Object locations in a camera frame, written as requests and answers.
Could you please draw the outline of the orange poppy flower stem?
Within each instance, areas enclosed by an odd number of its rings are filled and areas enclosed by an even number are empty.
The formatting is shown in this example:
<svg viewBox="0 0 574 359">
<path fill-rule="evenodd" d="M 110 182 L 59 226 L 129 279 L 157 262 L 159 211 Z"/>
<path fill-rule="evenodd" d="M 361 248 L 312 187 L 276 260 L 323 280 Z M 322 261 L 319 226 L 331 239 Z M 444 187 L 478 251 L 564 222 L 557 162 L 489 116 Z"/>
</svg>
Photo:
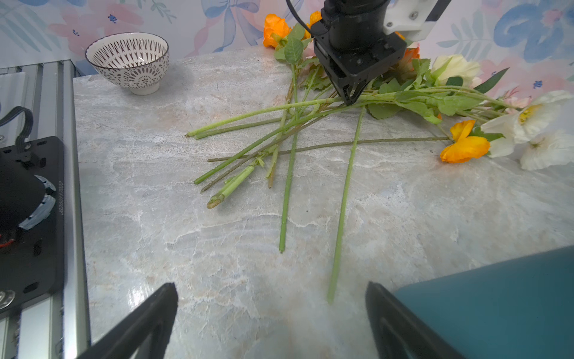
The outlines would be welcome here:
<svg viewBox="0 0 574 359">
<path fill-rule="evenodd" d="M 452 127 L 454 130 L 454 138 L 448 139 L 447 137 L 439 138 L 395 138 L 395 139 L 370 139 L 370 140 L 353 140 L 351 142 L 331 142 L 325 144 L 318 144 L 308 147 L 297 147 L 296 152 L 317 150 L 327 147 L 341 147 L 350 146 L 354 143 L 357 144 L 377 144 L 377 143 L 393 143 L 393 142 L 438 142 L 438 141 L 450 141 L 451 144 L 444 149 L 440 155 L 442 161 L 448 163 L 462 163 L 466 162 L 468 159 L 479 158 L 486 155 L 490 150 L 490 142 L 484 136 L 474 136 L 471 129 L 471 121 L 467 121 L 464 124 L 456 124 Z M 225 162 L 232 163 L 238 159 L 249 160 L 255 157 L 266 157 L 267 150 L 272 147 L 279 147 L 286 139 L 297 135 L 301 128 L 296 128 L 293 131 L 287 133 L 280 133 L 279 138 L 273 140 L 266 146 L 261 147 L 259 150 L 251 154 L 244 153 L 240 155 L 239 153 L 232 157 L 222 157 L 208 159 L 207 162 Z"/>
</svg>

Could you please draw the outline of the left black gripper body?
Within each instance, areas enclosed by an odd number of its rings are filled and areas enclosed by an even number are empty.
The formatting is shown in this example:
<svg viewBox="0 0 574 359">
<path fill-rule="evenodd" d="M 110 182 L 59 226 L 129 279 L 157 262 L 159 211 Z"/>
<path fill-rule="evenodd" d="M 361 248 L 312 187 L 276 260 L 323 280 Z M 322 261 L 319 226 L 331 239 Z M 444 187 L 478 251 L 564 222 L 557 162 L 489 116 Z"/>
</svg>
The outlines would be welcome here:
<svg viewBox="0 0 574 359">
<path fill-rule="evenodd" d="M 384 0 L 326 1 L 312 25 L 315 55 L 341 99 L 345 85 L 373 81 L 403 58 L 406 41 L 384 32 L 388 6 Z"/>
</svg>

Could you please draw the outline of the cream rose stem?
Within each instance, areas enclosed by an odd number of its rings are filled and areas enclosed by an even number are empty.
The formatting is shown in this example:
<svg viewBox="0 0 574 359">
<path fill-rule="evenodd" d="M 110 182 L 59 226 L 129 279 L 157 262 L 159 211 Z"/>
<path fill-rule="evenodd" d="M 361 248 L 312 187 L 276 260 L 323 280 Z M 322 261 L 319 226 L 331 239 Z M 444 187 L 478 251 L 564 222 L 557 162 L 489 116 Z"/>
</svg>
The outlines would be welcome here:
<svg viewBox="0 0 574 359">
<path fill-rule="evenodd" d="M 431 124 L 440 124 L 442 116 L 476 118 L 479 112 L 486 117 L 502 116 L 511 104 L 487 96 L 504 76 L 499 71 L 477 86 L 472 84 L 480 66 L 461 55 L 440 56 L 435 61 L 412 55 L 405 66 L 398 67 L 369 85 L 355 106 L 364 106 L 373 118 L 382 120 L 400 111 L 415 113 Z M 282 106 L 270 107 L 206 125 L 187 133 L 187 137 L 201 139 L 226 131 L 240 130 L 238 121 L 270 112 L 283 112 L 281 127 L 287 130 L 287 119 L 302 121 L 315 119 L 336 109 L 347 109 L 340 97 L 318 96 L 314 100 L 290 100 Z"/>
</svg>

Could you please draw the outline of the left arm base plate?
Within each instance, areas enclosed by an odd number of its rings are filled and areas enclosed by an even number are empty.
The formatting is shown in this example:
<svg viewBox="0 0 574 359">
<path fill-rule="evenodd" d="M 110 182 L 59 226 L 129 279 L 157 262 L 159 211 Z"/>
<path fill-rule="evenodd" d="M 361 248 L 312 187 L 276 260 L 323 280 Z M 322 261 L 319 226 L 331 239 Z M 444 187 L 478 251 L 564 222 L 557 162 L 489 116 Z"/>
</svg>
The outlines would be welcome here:
<svg viewBox="0 0 574 359">
<path fill-rule="evenodd" d="M 1 318 L 64 286 L 64 145 L 56 136 L 30 140 L 34 117 L 22 106 L 1 124 L 19 115 L 15 144 L 1 149 Z"/>
</svg>

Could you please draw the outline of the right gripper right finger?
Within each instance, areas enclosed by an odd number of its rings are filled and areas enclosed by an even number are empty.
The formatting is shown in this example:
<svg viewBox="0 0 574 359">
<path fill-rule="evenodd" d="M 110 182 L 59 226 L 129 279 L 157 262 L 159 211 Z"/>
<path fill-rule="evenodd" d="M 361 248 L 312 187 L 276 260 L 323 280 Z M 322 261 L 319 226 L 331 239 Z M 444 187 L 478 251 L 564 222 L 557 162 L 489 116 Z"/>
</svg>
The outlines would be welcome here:
<svg viewBox="0 0 574 359">
<path fill-rule="evenodd" d="M 380 358 L 462 358 L 381 284 L 369 282 L 366 310 Z"/>
</svg>

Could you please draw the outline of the white ranunculus flower stem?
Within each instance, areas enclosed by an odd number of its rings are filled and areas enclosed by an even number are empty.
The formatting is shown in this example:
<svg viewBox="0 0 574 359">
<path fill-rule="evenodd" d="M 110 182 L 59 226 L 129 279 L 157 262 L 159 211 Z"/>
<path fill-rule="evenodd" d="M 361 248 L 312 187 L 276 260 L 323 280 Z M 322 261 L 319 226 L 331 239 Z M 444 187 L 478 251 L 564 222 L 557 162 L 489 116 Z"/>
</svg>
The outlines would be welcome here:
<svg viewBox="0 0 574 359">
<path fill-rule="evenodd" d="M 507 156 L 513 152 L 514 147 L 518 144 L 529 144 L 534 149 L 549 145 L 552 151 L 556 151 L 558 149 L 558 145 L 555 141 L 539 140 L 538 136 L 542 133 L 543 130 L 545 130 L 545 128 L 548 127 L 548 125 L 551 124 L 551 122 L 557 118 L 557 116 L 560 114 L 563 104 L 569 100 L 572 100 L 572 98 L 572 94 L 567 91 L 552 91 L 523 107 L 514 106 L 511 104 L 511 107 L 507 109 L 502 116 L 497 118 L 486 117 L 484 112 L 479 112 L 476 118 L 467 118 L 462 116 L 455 117 L 459 117 L 461 119 L 458 124 L 464 124 L 467 121 L 471 121 L 472 134 L 474 136 L 484 136 L 486 139 L 488 139 L 490 142 L 490 150 L 486 155 L 483 156 Z M 363 106 L 359 107 L 355 106 L 354 104 L 352 106 L 348 106 L 348 108 L 345 110 L 336 109 L 333 112 L 328 111 L 325 115 L 311 120 L 304 119 L 302 121 L 297 121 L 289 118 L 286 121 L 288 126 L 287 130 L 283 130 L 280 124 L 280 127 L 277 130 L 267 134 L 266 136 L 263 136 L 261 139 L 256 140 L 252 145 L 245 148 L 239 154 L 251 154 L 256 150 L 259 150 L 261 147 L 266 146 L 273 140 L 278 139 L 280 133 L 287 133 L 301 127 L 305 129 L 329 115 L 345 112 L 351 107 L 361 109 Z M 446 133 L 445 135 L 445 137 L 448 139 L 453 139 L 454 136 L 455 134 L 453 128 L 451 128 L 449 133 Z M 272 147 L 271 149 L 267 150 L 266 157 L 270 156 L 272 158 L 267 173 L 267 178 L 269 180 L 273 180 L 274 178 L 274 173 L 277 167 L 277 157 L 279 156 L 279 148 L 280 146 Z M 255 157 L 249 160 L 252 161 L 252 166 L 263 165 L 264 159 L 266 157 Z M 236 161 L 243 162 L 246 160 L 238 159 Z M 204 182 L 205 180 L 211 178 L 214 174 L 221 172 L 223 168 L 232 163 L 223 162 L 223 164 L 219 165 L 215 169 L 197 178 L 195 182 Z"/>
</svg>

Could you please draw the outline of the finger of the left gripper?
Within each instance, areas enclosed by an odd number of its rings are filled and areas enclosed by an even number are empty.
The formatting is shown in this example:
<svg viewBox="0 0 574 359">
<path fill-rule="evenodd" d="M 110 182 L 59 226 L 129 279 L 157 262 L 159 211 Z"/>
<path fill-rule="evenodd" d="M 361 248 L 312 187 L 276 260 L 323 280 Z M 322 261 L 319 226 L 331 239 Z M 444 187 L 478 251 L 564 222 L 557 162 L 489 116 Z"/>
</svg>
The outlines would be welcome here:
<svg viewBox="0 0 574 359">
<path fill-rule="evenodd" d="M 347 106 L 354 105 L 359 100 L 363 92 L 366 89 L 368 89 L 369 85 L 371 84 L 372 80 L 370 81 L 362 80 L 357 82 L 351 82 L 350 84 L 345 85 L 342 88 L 342 99 L 345 105 Z"/>
</svg>

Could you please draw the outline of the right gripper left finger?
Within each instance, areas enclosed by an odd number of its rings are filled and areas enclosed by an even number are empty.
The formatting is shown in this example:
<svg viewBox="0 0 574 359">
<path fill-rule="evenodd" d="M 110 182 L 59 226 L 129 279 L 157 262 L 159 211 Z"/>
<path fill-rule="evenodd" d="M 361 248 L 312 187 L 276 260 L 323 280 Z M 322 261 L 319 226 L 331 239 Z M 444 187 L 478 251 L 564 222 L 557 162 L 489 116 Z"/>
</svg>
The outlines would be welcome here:
<svg viewBox="0 0 574 359">
<path fill-rule="evenodd" d="M 163 358 L 178 308 L 174 283 L 163 284 L 80 358 Z"/>
</svg>

